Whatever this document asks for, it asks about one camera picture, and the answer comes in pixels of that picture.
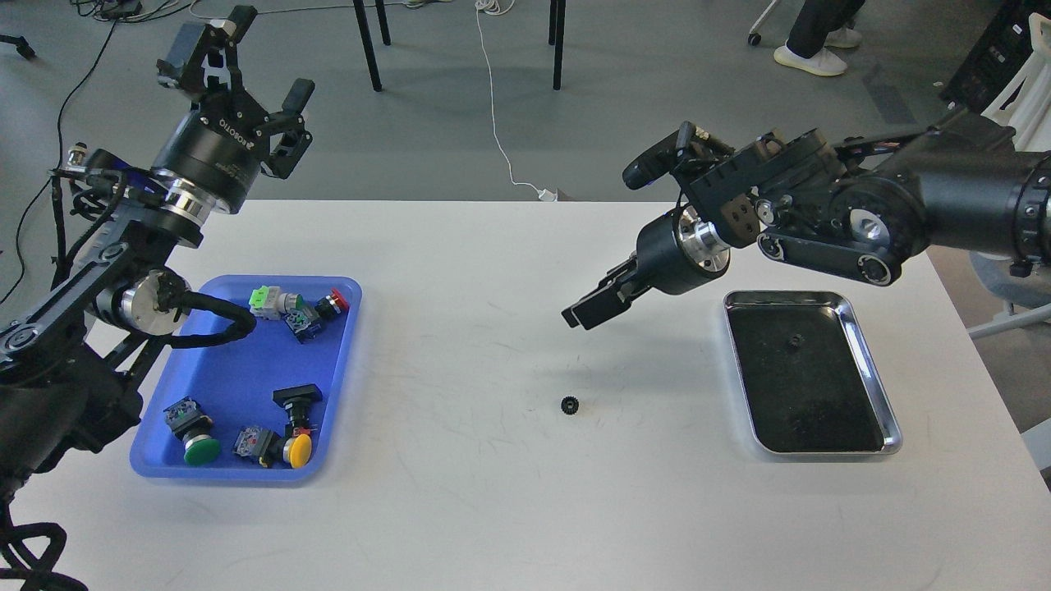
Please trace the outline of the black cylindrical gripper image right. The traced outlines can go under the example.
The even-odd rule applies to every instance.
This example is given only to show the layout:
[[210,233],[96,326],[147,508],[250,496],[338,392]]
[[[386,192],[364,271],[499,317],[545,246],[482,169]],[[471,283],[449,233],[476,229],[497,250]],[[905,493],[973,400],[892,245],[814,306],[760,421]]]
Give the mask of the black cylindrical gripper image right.
[[650,288],[669,295],[693,291],[723,277],[729,247],[693,206],[679,206],[643,226],[634,254],[604,276],[596,288],[562,311],[566,325],[585,330],[626,313]]

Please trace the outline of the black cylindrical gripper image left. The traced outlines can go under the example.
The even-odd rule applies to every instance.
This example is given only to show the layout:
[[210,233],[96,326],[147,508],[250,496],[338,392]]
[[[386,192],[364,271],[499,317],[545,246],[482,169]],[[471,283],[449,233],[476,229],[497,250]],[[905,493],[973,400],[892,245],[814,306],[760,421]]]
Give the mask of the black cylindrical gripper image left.
[[[158,83],[179,89],[190,111],[177,124],[172,137],[154,158],[154,176],[180,178],[211,193],[224,213],[239,213],[260,174],[260,161],[243,142],[225,130],[211,130],[206,121],[228,117],[232,124],[257,124],[259,104],[244,85],[236,65],[236,44],[257,11],[236,5],[225,20],[187,22],[181,26],[172,49],[158,60]],[[267,139],[279,136],[263,165],[267,175],[288,179],[313,141],[305,130],[305,105],[315,82],[298,78],[279,113],[256,127]]]

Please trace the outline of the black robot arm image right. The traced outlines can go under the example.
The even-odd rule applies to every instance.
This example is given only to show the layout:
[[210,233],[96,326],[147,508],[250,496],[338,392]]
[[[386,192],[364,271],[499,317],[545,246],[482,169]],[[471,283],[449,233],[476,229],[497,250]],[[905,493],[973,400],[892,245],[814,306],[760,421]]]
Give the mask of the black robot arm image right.
[[1049,152],[959,108],[923,130],[829,144],[778,131],[735,149],[684,122],[626,166],[630,190],[671,176],[675,207],[645,225],[626,262],[563,310],[591,329],[650,289],[693,291],[726,273],[731,250],[874,286],[931,245],[998,254],[1017,277],[1049,264]]

